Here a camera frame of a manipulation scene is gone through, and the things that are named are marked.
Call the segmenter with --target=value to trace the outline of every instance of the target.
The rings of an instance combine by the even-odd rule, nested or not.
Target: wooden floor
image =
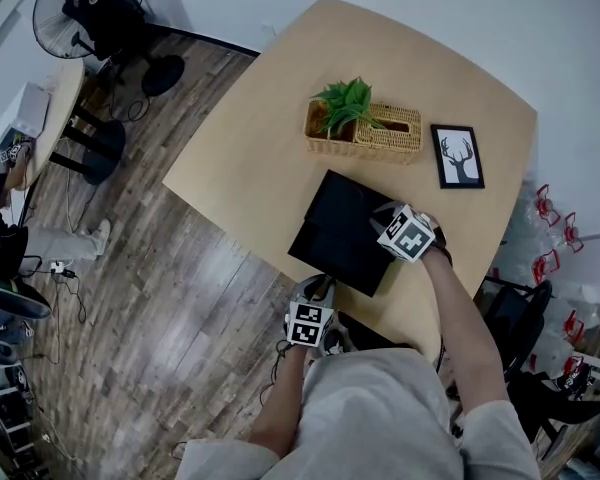
[[[78,458],[71,463],[40,442],[56,479],[170,479],[179,466],[170,452],[180,441],[244,433],[260,408],[294,288],[162,185],[253,59],[175,35],[154,53],[182,55],[186,71],[153,99],[144,119],[125,124],[122,165],[98,187],[82,220],[81,229],[105,217],[113,223],[105,255],[70,267],[80,277],[87,321],[79,323],[77,299],[60,286],[56,319],[39,324],[23,351],[49,356],[28,359],[25,368],[39,406]],[[140,97],[145,69],[138,63],[125,72],[117,117]],[[62,142],[58,150],[66,155],[69,147]],[[81,148],[72,148],[79,159]],[[67,175],[56,165],[46,169],[29,226],[69,229]],[[93,191],[81,176],[71,177],[74,226]],[[68,283],[78,288],[77,280]],[[36,275],[33,284],[53,303],[58,287],[49,275]],[[449,372],[442,377],[451,379]],[[51,433],[45,420],[38,424]]]

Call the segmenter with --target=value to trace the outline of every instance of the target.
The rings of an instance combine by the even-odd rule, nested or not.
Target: black and white marker cube
[[[378,243],[395,257],[415,263],[435,239],[429,218],[405,204],[378,238]]]
[[[287,341],[294,345],[317,347],[333,322],[334,310],[312,304],[289,303]]]

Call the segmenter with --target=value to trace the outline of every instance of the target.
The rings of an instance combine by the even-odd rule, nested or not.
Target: fan base
[[[184,60],[177,55],[156,59],[142,77],[142,92],[159,96],[171,89],[184,73]]]
[[[124,126],[119,121],[108,121],[104,123],[103,127],[98,128],[91,138],[105,144],[114,153],[109,157],[86,149],[82,155],[82,163],[89,169],[89,174],[84,175],[85,181],[89,185],[100,185],[113,174],[120,163],[126,142],[126,133]]]

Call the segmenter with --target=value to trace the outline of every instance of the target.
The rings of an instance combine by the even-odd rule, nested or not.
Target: green plant
[[[340,135],[344,125],[356,119],[365,121],[374,128],[385,128],[369,113],[371,86],[365,84],[360,77],[351,80],[348,84],[344,82],[329,84],[324,91],[313,98],[318,98],[327,104],[327,115],[320,132],[331,130],[335,135]]]

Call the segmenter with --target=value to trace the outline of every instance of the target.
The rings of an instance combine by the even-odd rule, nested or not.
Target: gray shirt
[[[190,441],[176,480],[527,480],[540,473],[509,402],[465,417],[458,448],[449,404],[417,352],[382,349],[316,361],[293,450],[282,460],[241,441]]]

